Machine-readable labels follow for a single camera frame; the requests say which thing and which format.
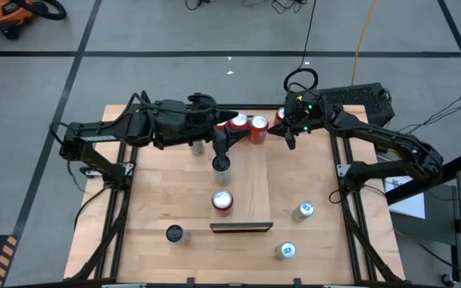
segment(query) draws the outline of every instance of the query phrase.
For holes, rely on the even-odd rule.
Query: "soda can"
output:
[[[273,121],[273,126],[277,126],[282,121],[284,121],[284,107],[279,108],[275,114],[275,120]]]
[[[314,205],[310,202],[302,202],[300,205],[296,206],[296,208],[293,210],[293,213],[291,214],[291,217],[293,220],[296,222],[301,222],[314,213]]]
[[[296,255],[295,244],[284,242],[275,247],[275,257],[279,260],[292,259]]]
[[[231,192],[227,190],[219,190],[213,194],[213,207],[218,211],[222,217],[226,217],[232,213],[232,204],[234,199]]]
[[[231,183],[231,160],[226,156],[224,159],[213,158],[214,180],[220,186]]]
[[[214,125],[214,128],[216,130],[224,130],[228,123],[229,123],[228,121],[221,122],[219,124]]]
[[[191,235],[189,231],[184,230],[181,226],[172,225],[166,230],[166,238],[172,243],[185,246],[190,243]]]
[[[245,114],[238,114],[238,116],[230,120],[230,128],[233,130],[241,130],[248,128],[248,117]]]
[[[250,123],[250,141],[254,144],[263,144],[267,135],[268,119],[264,116],[254,116]]]
[[[204,154],[204,142],[195,141],[191,144],[191,153],[193,156],[202,156]]]

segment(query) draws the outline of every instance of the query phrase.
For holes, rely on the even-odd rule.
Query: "white paper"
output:
[[[390,190],[397,186],[401,186],[410,180],[412,180],[412,178],[408,176],[388,177],[385,178],[383,185],[385,187],[385,191],[389,193]],[[426,211],[424,209],[424,194],[420,193],[401,202],[392,204],[389,206],[389,210],[415,218],[426,219]]]

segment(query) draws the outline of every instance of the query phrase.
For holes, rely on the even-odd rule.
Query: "wooden table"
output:
[[[107,106],[103,120],[116,118],[123,107]],[[345,109],[366,121],[363,106]],[[266,110],[246,112],[266,115],[270,123],[275,115]],[[337,189],[329,134],[316,130],[300,135],[292,151],[283,138],[273,135],[267,136],[264,145],[274,226],[267,233],[256,234],[214,234],[210,230],[210,196],[214,193],[210,166],[214,152],[210,144],[206,144],[206,154],[201,158],[193,157],[188,145],[164,151],[152,146],[140,149],[118,281],[185,283],[186,278],[194,277],[196,283],[290,284],[293,278],[301,278],[304,284],[353,283],[341,207],[328,201],[329,193]],[[340,140],[339,145],[341,159],[346,162]],[[372,144],[351,139],[351,147],[355,160],[376,162]],[[114,162],[118,143],[99,143],[97,150]],[[380,180],[367,184],[383,190]],[[86,190],[98,191],[101,186],[102,179],[91,179]],[[86,193],[83,201],[93,193]],[[75,274],[99,244],[109,194],[101,195],[82,212],[66,277]],[[362,200],[371,244],[395,274],[404,278],[383,195],[366,187]],[[302,201],[311,201],[315,214],[304,222],[293,222],[291,211]],[[189,246],[166,240],[166,228],[172,224],[191,231]],[[284,241],[293,242],[298,253],[294,259],[279,261],[273,250]],[[357,246],[362,276],[367,278],[362,247]],[[112,254],[113,246],[108,250],[103,275],[109,275]]]

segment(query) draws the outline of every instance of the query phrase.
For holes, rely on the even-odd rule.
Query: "yellow cable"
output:
[[[366,34],[367,27],[369,26],[369,21],[371,20],[371,16],[373,15],[373,11],[375,11],[376,0],[373,0],[371,6],[369,7],[369,11],[367,12],[366,16],[366,23],[362,28],[362,33],[360,34],[359,44],[357,45],[357,50],[355,51],[355,60],[353,62],[353,75],[351,76],[351,85],[353,86],[355,83],[355,72],[357,70],[357,58],[359,57],[360,46],[362,45],[362,40],[364,39],[364,35]]]

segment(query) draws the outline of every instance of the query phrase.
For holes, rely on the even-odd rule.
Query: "orange vacuum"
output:
[[[51,4],[58,12],[49,12],[49,7],[44,3]],[[19,37],[18,30],[27,24],[34,15],[50,20],[62,20],[66,17],[66,11],[57,0],[0,0],[0,31],[10,40]]]

